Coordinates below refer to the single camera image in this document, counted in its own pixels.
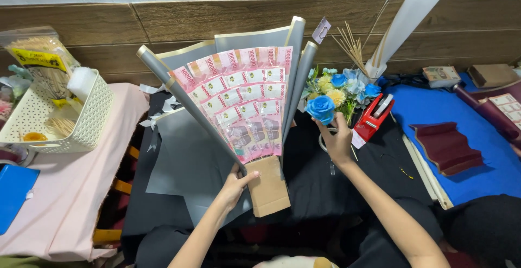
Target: yellow flower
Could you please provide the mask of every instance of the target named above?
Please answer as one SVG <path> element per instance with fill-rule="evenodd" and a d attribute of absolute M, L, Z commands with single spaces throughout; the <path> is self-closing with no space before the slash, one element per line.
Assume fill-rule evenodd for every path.
<path fill-rule="evenodd" d="M 320 77 L 320 79 L 318 79 L 317 85 L 319 88 L 322 88 L 322 86 L 329 83 L 329 81 L 331 81 L 330 76 L 322 76 L 322 77 Z"/>
<path fill-rule="evenodd" d="M 313 93 L 311 93 L 310 95 L 308 95 L 307 100 L 308 100 L 308 101 L 309 101 L 309 100 L 313 100 L 313 99 L 317 98 L 318 96 L 319 96 L 319 95 L 318 95 L 317 92 L 313 92 Z"/>
<path fill-rule="evenodd" d="M 321 90 L 322 92 L 324 92 L 324 93 L 327 93 L 327 92 L 329 92 L 329 90 L 333 90 L 334 88 L 335 88 L 335 86 L 333 86 L 333 84 L 331 84 L 331 83 L 326 83 L 326 84 L 324 84 L 324 85 L 320 88 L 320 90 Z"/>
<path fill-rule="evenodd" d="M 345 93 L 338 89 L 329 90 L 326 94 L 335 103 L 335 107 L 339 107 L 345 101 Z"/>

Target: white plastic basket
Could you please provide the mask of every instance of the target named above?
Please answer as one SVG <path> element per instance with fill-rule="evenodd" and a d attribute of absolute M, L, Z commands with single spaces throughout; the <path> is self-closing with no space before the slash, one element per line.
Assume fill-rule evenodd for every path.
<path fill-rule="evenodd" d="M 47 114 L 56 109 L 45 89 L 33 83 L 0 131 L 0 142 L 20 145 L 44 153 L 73 153 L 96 148 L 101 131 L 107 122 L 114 100 L 114 92 L 96 69 L 96 81 L 83 106 L 78 121 L 67 138 L 61 139 L 49 132 L 45 125 Z M 20 137 L 28 132 L 39 132 L 49 140 L 23 142 Z"/>

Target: yellow label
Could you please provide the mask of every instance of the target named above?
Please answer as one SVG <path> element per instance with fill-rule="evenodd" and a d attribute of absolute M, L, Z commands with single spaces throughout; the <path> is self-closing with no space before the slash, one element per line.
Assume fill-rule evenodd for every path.
<path fill-rule="evenodd" d="M 57 54 L 15 48 L 12 49 L 12 52 L 14 52 L 15 58 L 24 67 L 42 66 L 60 69 L 64 72 L 67 71 L 62 59 Z"/>
<path fill-rule="evenodd" d="M 61 109 L 63 106 L 67 104 L 67 100 L 65 98 L 63 99 L 52 99 L 57 108 Z"/>

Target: blue cloth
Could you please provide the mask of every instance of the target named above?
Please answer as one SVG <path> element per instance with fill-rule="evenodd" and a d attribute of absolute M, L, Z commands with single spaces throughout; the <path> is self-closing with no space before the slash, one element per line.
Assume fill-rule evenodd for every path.
<path fill-rule="evenodd" d="M 467 91 L 477 90 L 467 74 L 459 75 L 467 84 Z M 454 205 L 502 193 L 521 198 L 519 158 L 496 129 L 456 94 L 407 85 L 389 87 L 386 93 L 394 95 L 395 103 L 391 112 L 427 161 Z M 444 122 L 458 123 L 458 131 L 467 136 L 468 145 L 481 151 L 485 166 L 473 167 L 448 177 L 438 174 L 436 166 L 425 157 L 409 125 Z"/>
<path fill-rule="evenodd" d="M 3 235 L 22 208 L 40 171 L 5 165 L 0 171 L 0 235 Z"/>

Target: plastic bag of skewers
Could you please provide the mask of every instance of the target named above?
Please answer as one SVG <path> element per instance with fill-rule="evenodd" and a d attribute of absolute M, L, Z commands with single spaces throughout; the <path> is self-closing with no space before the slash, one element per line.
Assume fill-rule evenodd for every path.
<path fill-rule="evenodd" d="M 0 32 L 0 45 L 16 58 L 56 105 L 46 122 L 51 132 L 68 137 L 83 106 L 67 89 L 72 73 L 80 63 L 61 43 L 58 33 L 50 26 L 4 31 Z M 42 133 L 29 136 L 24 136 L 23 140 L 46 140 Z"/>

